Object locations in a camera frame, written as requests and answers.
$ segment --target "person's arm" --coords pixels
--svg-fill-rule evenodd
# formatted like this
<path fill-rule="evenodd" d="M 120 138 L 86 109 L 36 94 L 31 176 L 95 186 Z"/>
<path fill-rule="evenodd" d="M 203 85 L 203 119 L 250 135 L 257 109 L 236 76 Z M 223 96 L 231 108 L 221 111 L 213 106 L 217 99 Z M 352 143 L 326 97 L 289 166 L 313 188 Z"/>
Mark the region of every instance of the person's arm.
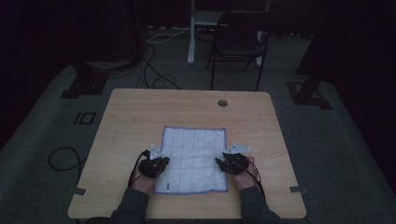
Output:
<path fill-rule="evenodd" d="M 249 157 L 247 159 L 254 163 L 254 158 Z M 247 170 L 257 178 L 257 171 L 252 164 L 249 165 Z M 282 223 L 280 217 L 269 209 L 265 198 L 259 191 L 256 181 L 250 175 L 243 172 L 240 175 L 234 175 L 233 180 L 241 197 L 241 215 L 243 223 Z"/>
<path fill-rule="evenodd" d="M 110 223 L 112 224 L 145 223 L 149 195 L 157 179 L 148 178 L 142 175 L 137 169 L 134 176 L 137 179 L 130 189 L 125 190 L 119 208 L 111 215 Z"/>

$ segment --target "sleeve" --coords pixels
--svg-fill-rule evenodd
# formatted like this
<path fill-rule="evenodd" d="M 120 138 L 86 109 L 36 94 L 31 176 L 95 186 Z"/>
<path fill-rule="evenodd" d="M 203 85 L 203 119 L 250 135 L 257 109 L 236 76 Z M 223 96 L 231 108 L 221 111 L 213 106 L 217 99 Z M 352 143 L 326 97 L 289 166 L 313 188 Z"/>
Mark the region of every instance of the sleeve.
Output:
<path fill-rule="evenodd" d="M 244 224 L 281 224 L 280 217 L 268 207 L 259 189 L 251 187 L 242 189 L 241 212 Z"/>
<path fill-rule="evenodd" d="M 110 223 L 145 223 L 149 196 L 135 189 L 126 189 L 119 208 L 111 214 Z"/>

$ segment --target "table top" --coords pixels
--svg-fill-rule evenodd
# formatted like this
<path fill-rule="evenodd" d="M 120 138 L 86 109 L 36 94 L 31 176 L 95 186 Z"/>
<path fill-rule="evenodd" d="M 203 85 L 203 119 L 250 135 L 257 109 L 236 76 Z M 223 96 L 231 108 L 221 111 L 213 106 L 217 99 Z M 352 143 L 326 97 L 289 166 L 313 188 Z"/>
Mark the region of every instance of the table top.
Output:
<path fill-rule="evenodd" d="M 219 106 L 226 100 L 227 106 Z M 164 126 L 225 128 L 227 147 L 250 147 L 271 210 L 283 218 L 305 217 L 290 157 L 271 97 L 252 91 L 179 91 L 116 89 L 92 144 L 68 215 L 110 217 L 117 209 L 138 155 L 152 144 L 161 147 Z M 240 218 L 233 181 L 229 192 L 192 195 L 151 194 L 147 218 Z"/>

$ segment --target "gray carpet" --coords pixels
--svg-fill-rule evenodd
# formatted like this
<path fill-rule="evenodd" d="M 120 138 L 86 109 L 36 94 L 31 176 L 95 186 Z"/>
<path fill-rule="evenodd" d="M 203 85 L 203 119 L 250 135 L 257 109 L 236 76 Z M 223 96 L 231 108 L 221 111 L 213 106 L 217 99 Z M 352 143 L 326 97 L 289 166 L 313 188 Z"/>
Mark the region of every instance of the gray carpet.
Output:
<path fill-rule="evenodd" d="M 336 88 L 322 82 L 321 92 L 333 110 L 295 105 L 286 81 L 304 81 L 295 75 L 309 45 L 300 37 L 273 37 L 267 54 L 260 91 L 271 94 L 307 216 L 289 223 L 396 223 L 396 199 L 379 172 L 361 135 L 340 101 Z M 184 90 L 208 90 L 210 70 L 206 60 L 210 44 L 197 40 L 195 64 L 187 64 L 189 39 L 181 35 L 154 44 L 151 61 L 163 75 L 177 78 Z M 148 59 L 152 49 L 147 48 Z M 48 164 L 58 147 L 75 148 L 81 158 L 89 155 L 107 100 L 115 88 L 145 88 L 138 78 L 143 67 L 111 74 L 102 95 L 61 100 L 76 75 L 71 66 L 56 76 L 29 116 L 0 152 L 0 223 L 75 223 L 67 216 L 77 183 L 78 169 L 57 172 Z M 221 64 L 215 89 L 251 91 L 256 66 Z M 147 71 L 148 83 L 156 75 Z M 78 113 L 95 112 L 91 125 L 75 124 Z M 76 163 L 71 151 L 53 157 L 60 167 Z"/>

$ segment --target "white cloth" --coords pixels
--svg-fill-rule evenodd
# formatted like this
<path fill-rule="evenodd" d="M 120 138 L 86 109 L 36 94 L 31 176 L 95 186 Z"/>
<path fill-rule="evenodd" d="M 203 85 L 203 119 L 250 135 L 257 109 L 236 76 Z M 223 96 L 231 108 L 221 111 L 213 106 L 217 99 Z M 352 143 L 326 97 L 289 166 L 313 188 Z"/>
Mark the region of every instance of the white cloth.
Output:
<path fill-rule="evenodd" d="M 227 177 L 215 158 L 224 158 L 225 129 L 165 127 L 162 151 L 169 164 L 160 175 L 155 193 L 197 194 L 228 191 Z"/>

